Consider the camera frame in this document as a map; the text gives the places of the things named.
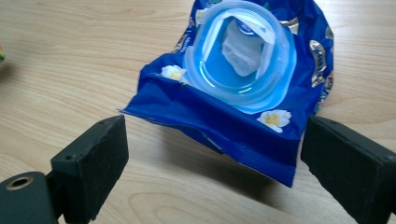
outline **blue plastic packaging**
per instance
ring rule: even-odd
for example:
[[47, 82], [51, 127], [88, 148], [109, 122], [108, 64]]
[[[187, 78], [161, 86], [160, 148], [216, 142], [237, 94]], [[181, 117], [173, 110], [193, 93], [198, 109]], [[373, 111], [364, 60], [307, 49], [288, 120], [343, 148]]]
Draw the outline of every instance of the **blue plastic packaging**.
[[[262, 41], [234, 48], [232, 38], [249, 38], [235, 27]], [[137, 95], [121, 112], [179, 129], [291, 187], [307, 119], [332, 87], [332, 47], [312, 0], [196, 0], [175, 51], [141, 70]]]

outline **translucent blue lid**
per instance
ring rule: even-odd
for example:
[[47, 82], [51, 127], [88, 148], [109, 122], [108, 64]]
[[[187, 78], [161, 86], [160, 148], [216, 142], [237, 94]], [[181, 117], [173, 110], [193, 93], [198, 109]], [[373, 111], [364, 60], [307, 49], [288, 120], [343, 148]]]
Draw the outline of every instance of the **translucent blue lid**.
[[185, 78], [193, 87], [249, 114], [282, 102], [296, 52], [292, 34], [271, 12], [226, 1], [205, 11], [198, 23], [185, 55]]

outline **yellow flower center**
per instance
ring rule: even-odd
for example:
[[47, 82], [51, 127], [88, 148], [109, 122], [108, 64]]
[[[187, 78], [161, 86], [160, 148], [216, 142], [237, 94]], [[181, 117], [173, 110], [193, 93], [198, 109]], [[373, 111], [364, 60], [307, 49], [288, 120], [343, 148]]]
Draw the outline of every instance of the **yellow flower center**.
[[277, 114], [274, 114], [273, 116], [267, 116], [265, 118], [265, 123], [277, 125], [279, 123], [279, 116]]
[[179, 80], [183, 76], [183, 73], [181, 72], [174, 72], [171, 74], [170, 78], [174, 80]]

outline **wooden table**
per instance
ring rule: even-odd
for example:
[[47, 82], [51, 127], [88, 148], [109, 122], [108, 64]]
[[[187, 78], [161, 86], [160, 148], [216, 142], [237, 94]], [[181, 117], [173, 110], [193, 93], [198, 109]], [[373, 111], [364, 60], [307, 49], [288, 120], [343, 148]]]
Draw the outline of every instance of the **wooden table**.
[[[335, 34], [335, 86], [319, 115], [396, 151], [396, 2], [317, 2]], [[1, 1], [0, 181], [49, 172], [57, 152], [118, 115], [191, 5]], [[179, 131], [126, 121], [131, 158], [95, 223], [354, 223], [303, 162], [288, 189]]]

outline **wet wipes package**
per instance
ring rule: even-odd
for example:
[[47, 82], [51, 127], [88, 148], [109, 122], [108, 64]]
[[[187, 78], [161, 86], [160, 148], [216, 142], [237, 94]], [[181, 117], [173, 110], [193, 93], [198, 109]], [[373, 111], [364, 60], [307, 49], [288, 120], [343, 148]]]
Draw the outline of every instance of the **wet wipes package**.
[[333, 35], [312, 0], [196, 0], [175, 50], [121, 110], [291, 187], [309, 116], [332, 87]]

